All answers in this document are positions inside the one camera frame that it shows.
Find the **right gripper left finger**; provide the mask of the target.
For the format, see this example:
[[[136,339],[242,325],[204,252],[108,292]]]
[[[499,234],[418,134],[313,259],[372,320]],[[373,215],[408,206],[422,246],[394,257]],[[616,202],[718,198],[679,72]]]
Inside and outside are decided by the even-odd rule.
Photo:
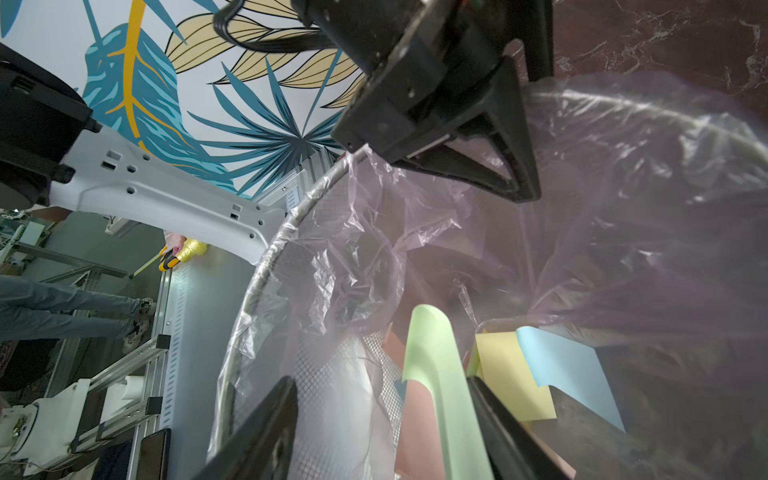
[[[283,480],[299,416],[298,389],[282,377],[195,480]]]

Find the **green sticky note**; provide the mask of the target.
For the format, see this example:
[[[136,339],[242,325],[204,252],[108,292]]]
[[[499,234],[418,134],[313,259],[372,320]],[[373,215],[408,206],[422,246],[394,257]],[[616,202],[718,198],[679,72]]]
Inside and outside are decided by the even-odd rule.
[[[449,318],[435,306],[421,304],[411,315],[404,359],[404,379],[430,392],[448,479],[491,479],[467,378]]]

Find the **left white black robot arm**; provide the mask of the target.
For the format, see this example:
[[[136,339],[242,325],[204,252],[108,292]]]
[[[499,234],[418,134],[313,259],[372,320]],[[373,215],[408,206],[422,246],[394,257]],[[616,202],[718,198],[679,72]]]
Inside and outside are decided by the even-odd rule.
[[[160,49],[142,29],[159,1],[96,34],[82,92],[8,46],[1,49],[1,205],[117,216],[214,245],[257,264],[282,213],[232,190],[241,163],[268,186],[324,148],[370,149],[391,166],[459,181],[502,199],[541,187],[515,62],[554,73],[549,1],[230,1],[203,3]],[[266,76],[304,53],[271,105],[243,67],[225,81],[252,109],[231,108],[222,155],[184,128],[177,76],[238,47]]]

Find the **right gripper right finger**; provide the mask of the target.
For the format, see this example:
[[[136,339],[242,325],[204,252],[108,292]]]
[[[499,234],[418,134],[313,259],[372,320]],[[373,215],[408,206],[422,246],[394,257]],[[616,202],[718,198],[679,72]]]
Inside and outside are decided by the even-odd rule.
[[[467,384],[495,479],[568,479],[483,380]]]

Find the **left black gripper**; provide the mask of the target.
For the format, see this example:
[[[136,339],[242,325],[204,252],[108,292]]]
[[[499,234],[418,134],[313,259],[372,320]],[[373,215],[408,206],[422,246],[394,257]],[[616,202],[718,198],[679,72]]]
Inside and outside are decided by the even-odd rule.
[[[553,75],[552,2],[295,1],[292,7],[366,76],[332,131],[341,147],[354,152],[368,145],[383,155],[438,109],[445,121],[458,98],[490,76],[474,105],[477,130],[507,176],[447,146],[450,134],[402,145],[392,165],[515,203],[541,198],[516,63],[501,58],[518,40],[529,79]]]

